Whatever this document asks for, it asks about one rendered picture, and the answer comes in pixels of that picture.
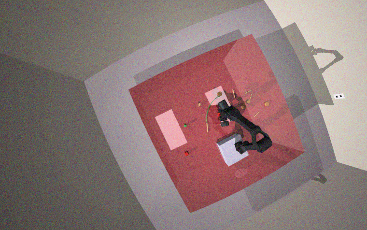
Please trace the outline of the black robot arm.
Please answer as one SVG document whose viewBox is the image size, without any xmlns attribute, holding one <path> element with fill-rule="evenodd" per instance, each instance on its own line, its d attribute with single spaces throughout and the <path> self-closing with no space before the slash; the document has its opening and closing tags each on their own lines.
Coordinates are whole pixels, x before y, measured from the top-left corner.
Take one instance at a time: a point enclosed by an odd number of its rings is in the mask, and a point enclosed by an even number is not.
<svg viewBox="0 0 367 230">
<path fill-rule="evenodd" d="M 236 151 L 238 151 L 240 154 L 245 153 L 247 150 L 257 150 L 258 152 L 263 153 L 272 146 L 272 141 L 268 134 L 264 133 L 258 125 L 253 124 L 250 120 L 243 117 L 237 108 L 233 107 L 232 105 L 228 106 L 226 100 L 219 102 L 218 105 L 220 106 L 221 111 L 223 111 L 223 116 L 225 118 L 228 118 L 233 122 L 237 121 L 242 127 L 247 129 L 252 136 L 251 143 L 248 141 L 244 141 L 243 143 L 241 141 L 235 143 L 234 145 Z M 258 133 L 263 134 L 264 138 L 256 141 L 256 135 Z"/>
</svg>

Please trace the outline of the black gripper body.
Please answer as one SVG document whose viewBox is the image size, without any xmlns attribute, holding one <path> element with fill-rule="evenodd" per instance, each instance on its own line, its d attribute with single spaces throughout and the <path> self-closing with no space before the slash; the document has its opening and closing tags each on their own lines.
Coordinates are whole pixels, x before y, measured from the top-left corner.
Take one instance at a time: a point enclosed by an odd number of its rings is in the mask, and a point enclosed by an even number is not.
<svg viewBox="0 0 367 230">
<path fill-rule="evenodd" d="M 220 108 L 220 113 L 221 113 L 221 118 L 222 118 L 222 121 L 223 121 L 223 122 L 220 123 L 220 125 L 222 127 L 223 126 L 228 126 L 229 125 L 228 119 L 223 116 L 223 111 L 221 111 L 221 108 Z"/>
</svg>

